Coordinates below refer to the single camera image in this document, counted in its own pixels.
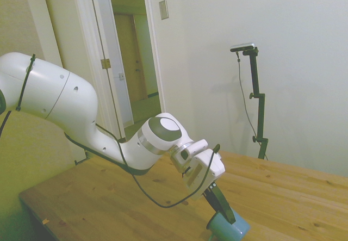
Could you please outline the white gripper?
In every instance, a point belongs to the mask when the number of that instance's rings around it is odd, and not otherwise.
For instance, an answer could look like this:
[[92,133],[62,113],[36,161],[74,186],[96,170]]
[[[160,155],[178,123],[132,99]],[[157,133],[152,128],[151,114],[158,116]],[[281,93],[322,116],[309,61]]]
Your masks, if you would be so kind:
[[[213,150],[207,149],[194,156],[190,161],[190,169],[183,176],[183,181],[188,188],[189,194],[193,193],[202,183],[202,180],[207,172],[212,154]],[[224,172],[225,166],[221,160],[221,156],[216,153],[213,156],[207,177],[204,180],[202,186],[190,198],[197,200],[203,194],[204,198],[216,212],[221,212],[229,223],[235,223],[236,219],[227,199],[225,198],[224,194],[217,186],[217,184],[214,182],[219,177],[221,177]],[[209,186],[210,193],[203,193]]]

